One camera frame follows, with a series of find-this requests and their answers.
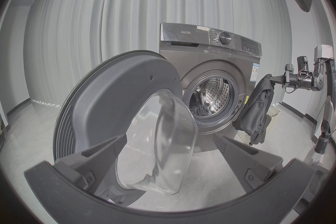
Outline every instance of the baseboard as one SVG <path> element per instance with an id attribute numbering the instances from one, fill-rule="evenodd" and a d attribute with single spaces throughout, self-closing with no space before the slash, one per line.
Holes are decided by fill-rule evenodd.
<path id="1" fill-rule="evenodd" d="M 282 106 L 284 106 L 285 108 L 287 108 L 288 110 L 292 111 L 294 114 L 298 115 L 300 118 L 306 118 L 308 119 L 310 122 L 312 122 L 314 125 L 317 125 L 317 121 L 309 114 L 303 114 L 301 113 L 299 110 L 296 110 L 294 107 L 290 106 L 289 104 L 286 104 L 285 102 L 281 102 L 280 103 Z"/>
<path id="2" fill-rule="evenodd" d="M 280 103 L 282 106 L 287 108 L 288 110 L 292 111 L 294 114 L 298 115 L 300 118 L 304 118 L 305 115 L 302 114 L 299 110 L 296 110 L 294 107 L 290 106 L 289 104 L 286 104 L 285 102 Z"/>
<path id="3" fill-rule="evenodd" d="M 290 106 L 289 104 L 286 104 L 284 102 L 280 103 L 283 107 L 287 108 L 288 110 L 292 111 L 294 114 L 298 115 L 300 118 L 306 118 L 308 119 L 310 122 L 312 122 L 314 125 L 317 125 L 317 121 L 310 116 L 309 114 L 302 114 L 300 111 L 296 110 L 295 108 L 293 108 L 292 106 Z M 311 138 L 311 140 L 313 141 L 314 144 L 317 143 L 317 137 L 313 135 L 313 137 Z M 334 147 L 334 149 L 336 150 L 336 142 L 334 140 L 333 137 L 330 137 L 330 143 L 332 144 L 332 146 Z"/>
<path id="4" fill-rule="evenodd" d="M 317 120 L 315 120 L 311 115 L 309 114 L 305 114 L 304 116 L 305 118 L 307 118 L 310 122 L 312 122 L 314 125 L 317 125 Z"/>
<path id="5" fill-rule="evenodd" d="M 17 110 L 18 108 L 20 108 L 21 106 L 23 106 L 24 104 L 26 104 L 27 102 L 29 102 L 31 99 L 28 98 L 27 100 L 24 100 L 23 102 L 19 103 L 16 107 L 14 107 L 11 111 L 9 111 L 7 113 L 7 117 L 9 117 L 11 114 L 13 114 L 15 112 L 15 110 Z"/>

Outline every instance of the washing machine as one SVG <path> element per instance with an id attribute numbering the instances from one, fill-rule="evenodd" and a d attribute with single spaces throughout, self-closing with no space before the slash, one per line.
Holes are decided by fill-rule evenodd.
<path id="1" fill-rule="evenodd" d="M 198 125 L 195 152 L 216 149 L 213 133 L 234 138 L 232 121 L 255 87 L 261 44 L 211 27 L 162 23 L 160 54 L 178 71 L 183 102 Z"/>

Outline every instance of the floor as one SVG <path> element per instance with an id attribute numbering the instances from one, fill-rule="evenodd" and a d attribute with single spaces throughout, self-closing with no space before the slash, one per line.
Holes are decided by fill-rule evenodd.
<path id="1" fill-rule="evenodd" d="M 255 147 L 279 155 L 285 165 L 293 158 L 304 160 L 313 146 L 312 124 L 278 106 L 263 144 Z M 59 108 L 29 102 L 9 117 L 11 129 L 0 153 L 0 166 L 24 203 L 44 223 L 56 223 L 40 205 L 29 188 L 23 172 L 46 160 L 53 163 L 53 129 Z M 324 167 L 330 169 L 335 152 L 328 146 Z M 168 196 L 147 192 L 130 205 L 151 211 L 185 211 L 209 207 L 245 194 L 218 150 L 194 153 L 179 193 Z M 291 223 L 297 213 L 290 212 L 282 224 Z"/>

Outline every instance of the front-load washing machine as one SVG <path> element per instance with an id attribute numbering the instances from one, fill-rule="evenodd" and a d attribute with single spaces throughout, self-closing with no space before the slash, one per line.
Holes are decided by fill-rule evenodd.
<path id="1" fill-rule="evenodd" d="M 192 153 L 216 149 L 212 133 L 236 135 L 231 123 L 257 80 L 259 43 L 197 25 L 160 29 L 161 54 L 102 62 L 73 88 L 55 124 L 54 161 L 64 172 L 60 159 L 96 158 L 118 140 L 99 180 L 81 173 L 91 194 L 123 206 L 147 190 L 176 193 Z"/>
<path id="2" fill-rule="evenodd" d="M 257 81 L 261 44 L 210 27 L 162 23 L 160 54 L 178 71 L 183 101 L 199 134 L 234 138 L 232 126 Z M 212 150 L 212 135 L 199 136 L 195 151 Z"/>

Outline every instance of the wall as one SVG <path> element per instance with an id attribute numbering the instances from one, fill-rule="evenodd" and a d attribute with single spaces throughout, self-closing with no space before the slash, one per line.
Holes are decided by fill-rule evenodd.
<path id="1" fill-rule="evenodd" d="M 330 25 L 321 0 L 313 0 L 310 12 L 303 12 L 295 0 L 286 0 L 292 25 L 292 63 L 297 72 L 298 56 L 307 56 L 309 70 L 314 69 L 314 49 L 317 45 L 333 45 Z M 303 114 L 317 118 L 326 99 L 326 87 L 321 92 L 297 90 L 286 94 L 283 101 Z"/>
<path id="2" fill-rule="evenodd" d="M 30 7 L 9 7 L 0 31 L 0 99 L 4 113 L 29 98 L 23 70 L 23 37 Z"/>
<path id="3" fill-rule="evenodd" d="M 102 61 L 135 49 L 159 50 L 159 24 L 180 22 L 228 30 L 262 44 L 259 79 L 291 60 L 285 0 L 36 0 L 24 38 L 32 99 L 62 104 Z M 283 98 L 277 88 L 274 101 Z"/>

